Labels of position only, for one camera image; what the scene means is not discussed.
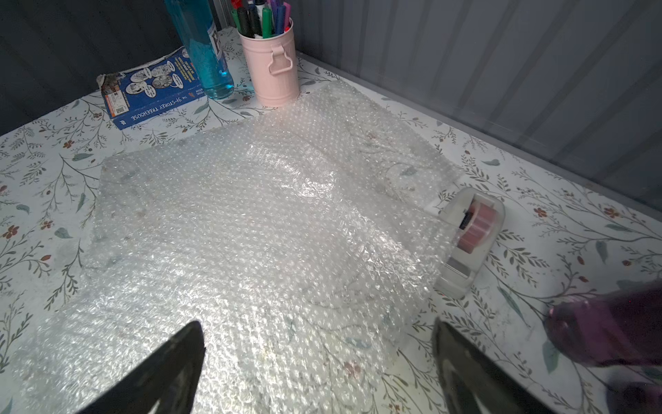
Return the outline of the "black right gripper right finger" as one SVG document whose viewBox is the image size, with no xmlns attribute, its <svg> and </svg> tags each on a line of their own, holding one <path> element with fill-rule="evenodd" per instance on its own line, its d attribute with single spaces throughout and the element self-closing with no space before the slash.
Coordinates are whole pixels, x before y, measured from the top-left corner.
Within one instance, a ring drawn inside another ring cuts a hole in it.
<svg viewBox="0 0 662 414">
<path fill-rule="evenodd" d="M 453 326 L 434 321 L 432 351 L 450 413 L 550 413 Z"/>
</svg>

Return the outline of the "clear tape dispenser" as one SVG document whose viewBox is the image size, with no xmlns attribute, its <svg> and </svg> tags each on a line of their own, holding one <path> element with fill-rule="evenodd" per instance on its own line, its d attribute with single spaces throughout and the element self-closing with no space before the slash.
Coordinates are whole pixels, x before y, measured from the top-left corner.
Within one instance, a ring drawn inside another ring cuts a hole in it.
<svg viewBox="0 0 662 414">
<path fill-rule="evenodd" d="M 458 231 L 453 251 L 435 288 L 461 299 L 467 295 L 503 229 L 503 202 L 472 188 L 460 190 L 441 210 L 439 218 Z"/>
</svg>

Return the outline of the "purple bottle left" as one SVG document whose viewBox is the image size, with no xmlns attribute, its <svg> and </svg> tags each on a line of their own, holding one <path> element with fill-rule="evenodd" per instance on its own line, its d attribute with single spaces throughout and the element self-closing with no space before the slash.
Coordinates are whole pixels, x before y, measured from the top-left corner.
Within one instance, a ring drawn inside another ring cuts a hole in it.
<svg viewBox="0 0 662 414">
<path fill-rule="evenodd" d="M 586 367 L 661 364 L 661 283 L 551 308 L 544 320 L 560 353 Z"/>
</svg>

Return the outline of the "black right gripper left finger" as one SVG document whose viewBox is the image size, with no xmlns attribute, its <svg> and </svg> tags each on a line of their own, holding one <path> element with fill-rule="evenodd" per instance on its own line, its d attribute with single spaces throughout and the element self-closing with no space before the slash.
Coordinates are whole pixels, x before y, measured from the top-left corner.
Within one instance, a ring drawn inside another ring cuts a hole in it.
<svg viewBox="0 0 662 414">
<path fill-rule="evenodd" d="M 82 413 L 192 412 L 206 348 L 198 320 L 186 324 Z"/>
</svg>

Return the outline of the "pink pen holder cup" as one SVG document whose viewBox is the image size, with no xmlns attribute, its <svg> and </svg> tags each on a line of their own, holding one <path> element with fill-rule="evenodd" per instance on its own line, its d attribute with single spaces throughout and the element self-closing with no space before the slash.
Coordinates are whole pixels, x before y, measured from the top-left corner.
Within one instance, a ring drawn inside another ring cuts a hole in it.
<svg viewBox="0 0 662 414">
<path fill-rule="evenodd" d="M 269 39 L 239 34 L 255 95 L 266 107 L 281 107 L 299 96 L 294 34 L 294 28 Z"/>
</svg>

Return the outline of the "blue children's book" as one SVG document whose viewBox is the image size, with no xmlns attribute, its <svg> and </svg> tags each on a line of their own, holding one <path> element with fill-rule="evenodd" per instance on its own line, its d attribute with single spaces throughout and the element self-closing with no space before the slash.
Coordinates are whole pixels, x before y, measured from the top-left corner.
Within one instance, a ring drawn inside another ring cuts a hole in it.
<svg viewBox="0 0 662 414">
<path fill-rule="evenodd" d="M 110 120 L 123 130 L 204 96 L 185 48 L 140 67 L 97 77 Z"/>
</svg>

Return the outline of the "blue glass bottle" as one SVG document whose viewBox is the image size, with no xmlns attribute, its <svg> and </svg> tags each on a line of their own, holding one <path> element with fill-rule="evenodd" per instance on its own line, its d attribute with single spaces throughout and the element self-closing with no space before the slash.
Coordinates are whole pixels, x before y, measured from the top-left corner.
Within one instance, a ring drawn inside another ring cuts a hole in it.
<svg viewBox="0 0 662 414">
<path fill-rule="evenodd" d="M 200 79 L 204 93 L 215 100 L 234 92 L 217 26 L 207 0 L 165 0 L 165 8 Z"/>
</svg>

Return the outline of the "clear bubble wrap sheet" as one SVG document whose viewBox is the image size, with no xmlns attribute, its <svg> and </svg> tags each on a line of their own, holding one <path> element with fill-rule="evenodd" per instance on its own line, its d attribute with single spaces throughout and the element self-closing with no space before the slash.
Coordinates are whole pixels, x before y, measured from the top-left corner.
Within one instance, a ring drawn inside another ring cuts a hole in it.
<svg viewBox="0 0 662 414">
<path fill-rule="evenodd" d="M 341 81 L 103 164 L 80 295 L 17 351 L 16 413 L 74 413 L 193 320 L 195 413 L 360 413 L 457 238 L 460 170 Z"/>
</svg>

